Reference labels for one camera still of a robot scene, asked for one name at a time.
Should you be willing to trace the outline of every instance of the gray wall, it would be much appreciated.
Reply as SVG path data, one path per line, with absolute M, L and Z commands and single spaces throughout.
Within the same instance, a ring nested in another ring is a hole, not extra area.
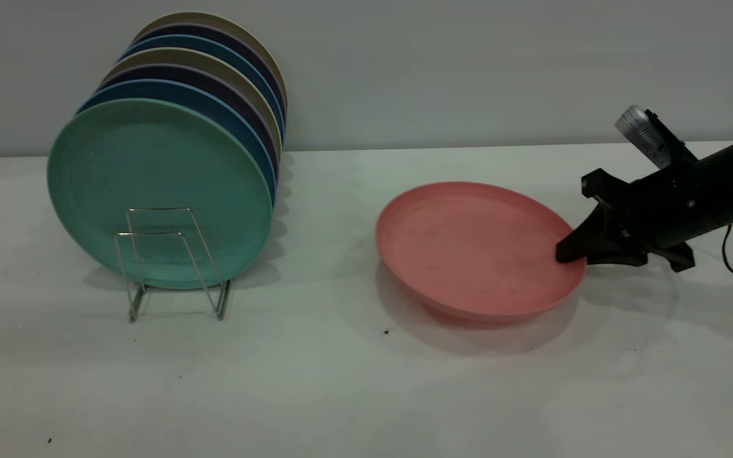
M 281 64 L 291 149 L 733 139 L 729 0 L 0 0 L 0 154 L 43 154 L 134 33 L 215 12 Z

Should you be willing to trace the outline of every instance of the plate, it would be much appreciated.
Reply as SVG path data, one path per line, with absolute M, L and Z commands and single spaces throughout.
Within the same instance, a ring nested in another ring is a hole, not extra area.
M 452 316 L 506 322 L 557 307 L 581 284 L 587 260 L 555 260 L 572 231 L 529 197 L 455 182 L 401 194 L 382 212 L 376 238 L 415 298 Z
M 276 174 L 273 164 L 270 164 L 267 148 L 241 114 L 220 99 L 204 90 L 177 81 L 131 80 L 99 90 L 79 108 L 78 112 L 103 102 L 117 101 L 117 99 L 155 99 L 156 101 L 172 102 L 212 119 L 239 140 L 253 157 L 267 181 L 271 203 L 276 202 Z
M 273 168 L 274 175 L 276 175 L 276 183 L 279 182 L 279 154 L 277 153 L 277 142 L 274 140 L 273 133 L 268 130 L 265 120 L 259 112 L 256 112 L 256 108 L 239 92 L 224 84 L 220 79 L 205 72 L 200 72 L 200 70 L 184 67 L 183 65 L 141 65 L 117 73 L 105 81 L 99 87 L 99 90 L 104 89 L 104 87 L 114 86 L 123 81 L 148 78 L 177 81 L 188 86 L 196 87 L 225 102 L 229 107 L 233 107 L 253 127 L 256 135 L 265 143 L 268 158 L 270 159 L 270 166 Z
M 250 49 L 254 50 L 262 60 L 265 61 L 268 68 L 273 70 L 273 75 L 276 76 L 277 82 L 279 82 L 279 88 L 282 90 L 284 95 L 284 107 L 288 107 L 288 87 L 284 84 L 284 78 L 282 72 L 279 70 L 279 65 L 276 64 L 273 56 L 268 52 L 265 45 L 261 41 L 257 40 L 247 29 L 242 28 L 241 25 L 233 23 L 226 18 L 219 17 L 218 15 L 212 15 L 209 13 L 199 11 L 178 11 L 164 17 L 157 18 L 144 27 L 132 40 L 132 43 L 139 41 L 139 38 L 147 34 L 152 29 L 157 29 L 164 25 L 171 24 L 200 24 L 219 29 L 226 34 L 236 37 L 243 43 L 247 44 Z
M 197 50 L 187 50 L 183 48 L 155 48 L 145 50 L 133 54 L 126 59 L 119 61 L 112 67 L 107 75 L 104 77 L 104 82 L 110 79 L 117 73 L 123 72 L 124 70 L 131 69 L 131 67 L 137 67 L 140 65 L 151 65 L 151 64 L 172 64 L 172 65 L 183 65 L 186 67 L 192 67 L 192 69 L 201 70 L 209 73 L 216 78 L 221 79 L 228 86 L 233 87 L 239 92 L 245 99 L 247 99 L 257 112 L 264 117 L 267 122 L 268 129 L 271 132 L 278 132 L 277 141 L 279 141 L 279 157 L 282 154 L 282 139 L 284 138 L 284 132 L 279 127 L 279 122 L 276 121 L 276 116 L 273 110 L 270 109 L 270 105 L 267 104 L 265 97 L 253 86 L 245 75 L 242 75 L 238 70 L 232 66 L 222 62 L 221 60 L 208 55 L 204 52 L 198 52 Z
M 256 86 L 256 89 L 259 89 L 259 92 L 261 92 L 265 97 L 268 105 L 270 105 L 270 108 L 276 114 L 276 120 L 279 121 L 279 127 L 284 131 L 285 118 L 282 107 L 279 101 L 277 101 L 276 94 L 273 92 L 273 89 L 271 89 L 270 85 L 265 81 L 264 76 L 259 73 L 259 70 L 256 70 L 256 67 L 245 60 L 244 57 L 237 54 L 232 49 L 222 46 L 216 41 L 202 37 L 194 37 L 192 35 L 162 35 L 160 37 L 148 38 L 134 44 L 126 50 L 125 54 L 120 58 L 124 59 L 125 57 L 137 54 L 142 50 L 165 47 L 198 50 L 199 52 L 210 54 L 229 64 L 234 69 L 239 70 L 239 72 L 242 73 L 242 75 L 245 75 L 245 78 L 250 80 L 250 82 Z
M 222 281 L 253 263 L 272 217 L 267 183 L 239 141 L 200 113 L 149 99 L 105 102 L 75 116 L 53 144 L 47 186 L 67 232 L 117 273 L 113 235 L 127 230 L 128 208 L 191 208 Z M 137 232 L 183 232 L 207 283 L 218 283 L 187 214 L 136 214 L 133 224 Z M 146 284 L 200 287 L 177 237 L 136 240 Z M 120 243 L 128 278 L 140 281 L 130 241 Z
M 137 39 L 137 42 L 140 43 L 140 41 L 148 40 L 149 38 L 160 37 L 163 35 L 192 35 L 195 37 L 207 38 L 209 40 L 216 41 L 217 43 L 220 43 L 223 46 L 228 47 L 229 49 L 235 50 L 235 52 L 239 53 L 239 55 L 244 57 L 245 60 L 247 60 L 254 67 L 256 67 L 256 70 L 259 70 L 259 73 L 264 76 L 265 81 L 267 81 L 268 85 L 270 85 L 270 87 L 273 88 L 273 91 L 279 96 L 282 107 L 287 107 L 287 104 L 285 103 L 285 96 L 283 95 L 281 88 L 276 81 L 276 76 L 273 75 L 273 72 L 271 72 L 267 64 L 265 64 L 265 61 L 262 60 L 262 56 L 256 54 L 253 49 L 250 49 L 250 46 L 239 40 L 239 38 L 236 38 L 233 35 L 226 34 L 219 29 L 215 29 L 206 25 L 171 24 L 164 25 L 162 27 L 158 27 L 157 29 L 152 29 L 146 32 L 146 34 L 143 34 L 139 39 Z

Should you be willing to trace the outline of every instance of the robotic arm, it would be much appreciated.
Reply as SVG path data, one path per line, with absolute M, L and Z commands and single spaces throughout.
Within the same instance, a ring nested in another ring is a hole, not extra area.
M 649 110 L 629 107 L 616 128 L 659 170 L 631 183 L 597 169 L 582 177 L 582 194 L 599 205 L 556 246 L 569 263 L 643 266 L 648 253 L 669 260 L 675 272 L 695 266 L 686 244 L 733 224 L 733 145 L 698 160 Z M 723 260 L 733 273 L 725 255 Z

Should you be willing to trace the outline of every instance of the table surface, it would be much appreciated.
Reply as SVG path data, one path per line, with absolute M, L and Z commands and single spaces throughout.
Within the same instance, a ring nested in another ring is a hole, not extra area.
M 631 145 L 287 154 L 270 243 L 222 322 L 204 294 L 153 290 L 128 324 L 45 166 L 0 159 L 0 456 L 733 457 L 723 231 L 692 241 L 694 269 L 590 267 L 575 298 L 506 328 L 431 315 L 379 266 L 375 220 L 407 189 L 506 186 L 576 226 L 582 175 L 653 171 Z

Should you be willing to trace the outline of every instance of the pink plate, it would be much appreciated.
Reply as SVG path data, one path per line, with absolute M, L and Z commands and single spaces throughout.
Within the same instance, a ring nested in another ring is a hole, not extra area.
M 573 229 L 537 201 L 480 183 L 434 183 L 389 203 L 378 252 L 415 298 L 452 316 L 525 319 L 557 307 L 582 283 L 587 260 L 562 264 Z

